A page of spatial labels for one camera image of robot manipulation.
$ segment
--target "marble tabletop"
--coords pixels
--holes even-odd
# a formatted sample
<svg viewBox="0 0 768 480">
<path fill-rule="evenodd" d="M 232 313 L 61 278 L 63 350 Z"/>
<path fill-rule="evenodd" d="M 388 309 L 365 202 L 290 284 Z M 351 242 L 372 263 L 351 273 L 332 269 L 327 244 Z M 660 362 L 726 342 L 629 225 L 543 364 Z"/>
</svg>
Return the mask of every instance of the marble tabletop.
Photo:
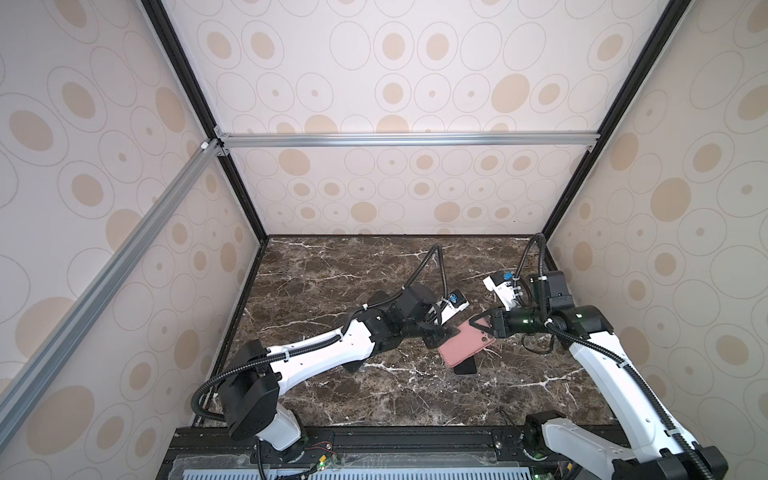
<svg viewBox="0 0 768 480">
<path fill-rule="evenodd" d="M 243 343 L 291 343 L 341 326 L 377 290 L 402 285 L 434 243 L 445 252 L 449 290 L 459 288 L 473 313 L 497 305 L 482 280 L 516 268 L 526 239 L 509 237 L 275 237 L 250 293 L 230 357 Z M 536 255 L 524 272 L 534 268 Z M 435 262 L 419 277 L 440 291 Z M 282 399 L 305 425 L 521 425 L 528 413 L 557 409 L 576 423 L 615 422 L 589 375 L 559 343 L 530 353 L 520 336 L 499 339 L 475 358 L 478 373 L 457 376 L 421 339 L 368 360 L 314 376 Z M 548 336 L 528 339 L 542 348 Z"/>
</svg>

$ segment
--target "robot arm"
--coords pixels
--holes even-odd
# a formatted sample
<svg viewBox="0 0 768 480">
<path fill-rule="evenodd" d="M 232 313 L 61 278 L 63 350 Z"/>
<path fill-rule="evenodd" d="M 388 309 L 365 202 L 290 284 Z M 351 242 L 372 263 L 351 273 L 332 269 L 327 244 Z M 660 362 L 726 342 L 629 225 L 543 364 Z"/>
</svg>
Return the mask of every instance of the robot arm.
<svg viewBox="0 0 768 480">
<path fill-rule="evenodd" d="M 631 446 L 626 449 L 615 445 L 576 426 L 562 413 L 549 411 L 526 417 L 524 444 L 529 455 L 542 458 L 557 452 L 601 480 L 723 478 L 727 471 L 725 458 L 716 447 L 702 448 L 661 404 L 637 373 L 600 310 L 594 306 L 576 307 L 562 272 L 538 273 L 528 281 L 532 292 L 545 293 L 543 299 L 531 299 L 545 305 L 548 315 L 543 324 L 538 309 L 521 306 L 511 273 L 497 273 L 484 281 L 503 304 L 489 312 L 491 326 L 478 325 L 477 318 L 471 319 L 470 324 L 497 338 L 516 333 L 557 335 L 594 380 Z M 543 289 L 539 289 L 538 282 L 545 283 Z M 663 414 L 667 417 L 666 425 Z M 686 451 L 680 437 L 694 450 Z M 691 454 L 703 462 L 711 477 L 701 475 L 701 468 L 690 459 Z"/>
<path fill-rule="evenodd" d="M 442 274 L 442 296 L 415 282 L 435 255 Z M 437 348 L 458 333 L 445 322 L 468 305 L 460 291 L 448 293 L 442 249 L 435 245 L 397 294 L 374 293 L 349 316 L 345 326 L 269 349 L 259 340 L 242 345 L 227 370 L 194 393 L 192 409 L 205 419 L 226 422 L 233 439 L 258 436 L 286 462 L 294 460 L 305 446 L 302 427 L 295 415 L 280 405 L 279 397 L 337 366 L 355 372 L 367 359 L 397 348 L 405 338 L 421 337 L 427 348 Z M 214 388 L 223 414 L 209 412 L 200 404 L 203 395 Z"/>
</svg>

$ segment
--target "patterned wallpaper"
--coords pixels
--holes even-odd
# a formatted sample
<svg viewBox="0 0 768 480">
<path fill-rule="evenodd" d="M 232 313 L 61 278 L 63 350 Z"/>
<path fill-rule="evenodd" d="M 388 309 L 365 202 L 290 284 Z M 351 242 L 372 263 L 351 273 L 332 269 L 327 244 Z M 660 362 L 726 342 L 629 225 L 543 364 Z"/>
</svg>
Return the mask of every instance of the patterned wallpaper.
<svg viewBox="0 0 768 480">
<path fill-rule="evenodd" d="M 128 0 L 0 6 L 0 392 L 198 148 Z"/>
<path fill-rule="evenodd" d="M 584 145 L 233 149 L 268 233 L 541 230 Z"/>
<path fill-rule="evenodd" d="M 550 248 L 729 478 L 768 472 L 768 1 L 704 1 Z"/>
<path fill-rule="evenodd" d="M 588 130 L 666 0 L 166 0 L 225 131 Z"/>
<path fill-rule="evenodd" d="M 214 159 L 0 455 L 0 479 L 154 480 L 256 248 Z"/>
</svg>

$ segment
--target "smartphone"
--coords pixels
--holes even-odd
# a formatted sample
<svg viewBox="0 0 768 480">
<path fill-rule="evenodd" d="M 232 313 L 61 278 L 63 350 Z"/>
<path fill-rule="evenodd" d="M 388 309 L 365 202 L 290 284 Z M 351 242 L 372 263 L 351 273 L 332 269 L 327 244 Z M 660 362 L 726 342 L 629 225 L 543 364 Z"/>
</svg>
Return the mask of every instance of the smartphone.
<svg viewBox="0 0 768 480">
<path fill-rule="evenodd" d="M 489 326 L 486 318 L 478 320 L 480 325 Z M 458 326 L 458 335 L 452 337 L 438 348 L 442 359 L 450 367 L 475 355 L 486 346 L 493 345 L 496 339 L 469 325 L 469 320 Z"/>
</svg>

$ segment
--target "ventilation grille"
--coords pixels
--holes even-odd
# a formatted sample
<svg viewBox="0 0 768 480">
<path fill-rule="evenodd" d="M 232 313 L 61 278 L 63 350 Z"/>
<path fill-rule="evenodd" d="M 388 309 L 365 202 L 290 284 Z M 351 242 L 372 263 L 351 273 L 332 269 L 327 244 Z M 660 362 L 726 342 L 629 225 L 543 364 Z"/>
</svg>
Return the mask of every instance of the ventilation grille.
<svg viewBox="0 0 768 480">
<path fill-rule="evenodd" d="M 268 480 L 301 470 L 270 470 Z M 186 470 L 184 480 L 259 480 L 256 469 Z M 481 468 L 348 468 L 343 472 L 320 472 L 310 480 L 531 480 L 525 467 Z"/>
</svg>

